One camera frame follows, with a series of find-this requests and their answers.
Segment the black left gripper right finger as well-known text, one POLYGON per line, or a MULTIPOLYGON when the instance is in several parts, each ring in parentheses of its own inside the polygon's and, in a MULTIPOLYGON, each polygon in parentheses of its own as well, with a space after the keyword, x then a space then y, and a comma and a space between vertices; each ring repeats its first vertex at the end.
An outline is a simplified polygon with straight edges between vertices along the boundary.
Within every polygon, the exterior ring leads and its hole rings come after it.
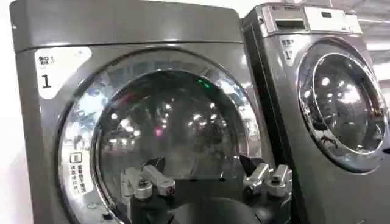
POLYGON ((273 197, 292 195, 292 170, 285 164, 280 164, 274 170, 259 158, 256 166, 248 156, 240 155, 239 161, 243 167, 245 176, 244 187, 249 188, 253 194, 268 193, 273 197))

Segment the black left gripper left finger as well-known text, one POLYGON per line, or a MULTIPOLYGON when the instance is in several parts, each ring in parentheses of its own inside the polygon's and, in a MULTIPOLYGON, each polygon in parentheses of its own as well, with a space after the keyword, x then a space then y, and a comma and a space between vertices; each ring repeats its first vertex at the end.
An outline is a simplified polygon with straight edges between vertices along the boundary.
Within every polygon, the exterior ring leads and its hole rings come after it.
POLYGON ((156 157, 146 161, 141 169, 128 167, 121 174, 121 196, 148 200, 157 190, 157 194, 170 197, 176 193, 176 181, 163 174, 165 157, 156 157))

